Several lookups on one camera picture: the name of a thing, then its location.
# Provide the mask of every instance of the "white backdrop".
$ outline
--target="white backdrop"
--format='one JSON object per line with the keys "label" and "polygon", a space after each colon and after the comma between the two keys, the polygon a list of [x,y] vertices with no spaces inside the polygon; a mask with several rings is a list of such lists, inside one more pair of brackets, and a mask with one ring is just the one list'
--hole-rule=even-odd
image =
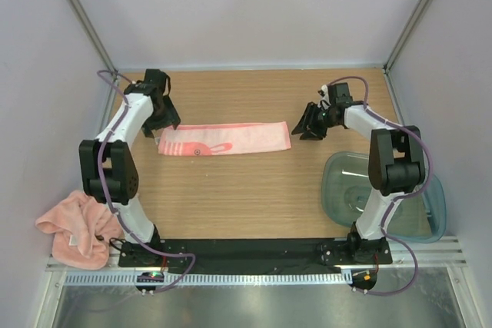
{"label": "white backdrop", "polygon": [[35,219],[80,188],[78,145],[108,89],[65,0],[0,0],[0,326],[30,327],[52,236]]}
{"label": "white backdrop", "polygon": [[392,71],[405,121],[418,125],[492,326],[492,4],[433,0]]}
{"label": "white backdrop", "polygon": [[417,0],[81,0],[119,68],[381,65]]}

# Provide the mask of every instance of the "pink towel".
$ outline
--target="pink towel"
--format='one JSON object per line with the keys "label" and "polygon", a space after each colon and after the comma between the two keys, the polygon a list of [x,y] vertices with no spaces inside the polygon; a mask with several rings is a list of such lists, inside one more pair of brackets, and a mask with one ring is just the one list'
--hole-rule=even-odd
{"label": "pink towel", "polygon": [[57,261],[88,270],[106,265],[109,239],[123,234],[109,209],[81,191],[72,192],[35,224],[41,232],[55,234],[52,253]]}
{"label": "pink towel", "polygon": [[285,122],[179,126],[165,128],[159,154],[177,156],[264,153],[291,148]]}

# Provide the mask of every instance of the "towel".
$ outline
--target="towel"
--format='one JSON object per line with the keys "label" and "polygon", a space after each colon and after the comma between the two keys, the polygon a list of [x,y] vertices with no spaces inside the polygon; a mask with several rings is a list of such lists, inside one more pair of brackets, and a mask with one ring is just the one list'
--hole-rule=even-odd
{"label": "towel", "polygon": [[35,222],[45,234],[55,234],[53,257],[70,267],[101,269],[108,262],[110,238],[123,230],[111,211],[81,191],[72,192]]}
{"label": "towel", "polygon": [[159,154],[176,156],[264,153],[291,148],[285,122],[210,124],[162,131]]}

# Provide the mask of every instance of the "green plastic container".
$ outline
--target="green plastic container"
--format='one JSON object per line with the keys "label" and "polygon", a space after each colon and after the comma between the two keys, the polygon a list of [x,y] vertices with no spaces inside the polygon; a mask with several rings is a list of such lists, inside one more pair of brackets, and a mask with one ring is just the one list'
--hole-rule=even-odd
{"label": "green plastic container", "polygon": [[[350,227],[364,212],[372,186],[367,175],[369,157],[336,153],[326,163],[321,186],[324,212],[335,223]],[[403,200],[387,227],[389,234],[406,241],[431,243],[446,230],[446,201],[440,181],[433,176],[417,197]]]}

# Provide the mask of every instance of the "table surface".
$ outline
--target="table surface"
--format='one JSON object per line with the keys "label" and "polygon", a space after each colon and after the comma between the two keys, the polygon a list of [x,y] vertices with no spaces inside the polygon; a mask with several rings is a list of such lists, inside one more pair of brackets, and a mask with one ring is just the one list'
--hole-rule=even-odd
{"label": "table surface", "polygon": [[[171,99],[182,124],[286,121],[292,130],[323,84],[349,75],[367,79],[369,105],[396,120],[381,69],[172,72]],[[133,80],[143,73],[128,74]],[[364,86],[351,80],[351,94]],[[120,105],[115,101],[114,111]],[[337,127],[323,141],[299,141],[262,154],[214,157],[160,155],[138,135],[131,152],[145,213],[163,238],[344,237],[348,229],[321,207],[327,159],[338,151],[368,153],[369,141]]]}

